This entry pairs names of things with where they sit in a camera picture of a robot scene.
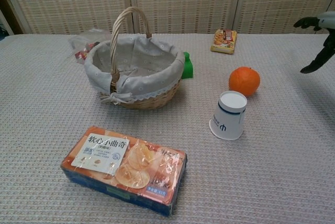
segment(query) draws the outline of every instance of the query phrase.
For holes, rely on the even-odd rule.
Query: cup logo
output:
[[[221,131],[226,131],[227,130],[227,127],[225,126],[225,124],[220,125],[220,130]]]

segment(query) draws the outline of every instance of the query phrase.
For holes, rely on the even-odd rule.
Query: blue stripe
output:
[[[241,113],[232,113],[231,111],[227,111],[227,110],[225,110],[225,109],[223,109],[221,106],[220,106],[220,103],[218,103],[218,106],[220,107],[220,109],[222,110],[222,111],[224,111],[225,113],[228,113],[228,114],[230,114],[230,115],[240,115]]]

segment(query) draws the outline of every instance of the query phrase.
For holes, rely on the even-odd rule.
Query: orange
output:
[[[234,70],[229,76],[229,89],[251,96],[260,86],[261,78],[257,71],[250,67],[241,66]]]

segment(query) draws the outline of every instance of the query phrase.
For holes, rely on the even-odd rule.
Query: biscuit package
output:
[[[61,169],[75,183],[169,216],[186,162],[183,151],[92,126]]]
[[[214,34],[211,51],[233,54],[235,51],[237,32],[230,29],[218,29]]]

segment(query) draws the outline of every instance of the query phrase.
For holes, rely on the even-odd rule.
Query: green object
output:
[[[185,55],[185,64],[182,79],[191,79],[193,78],[193,65],[191,60],[189,59],[189,53],[184,52],[184,55]]]

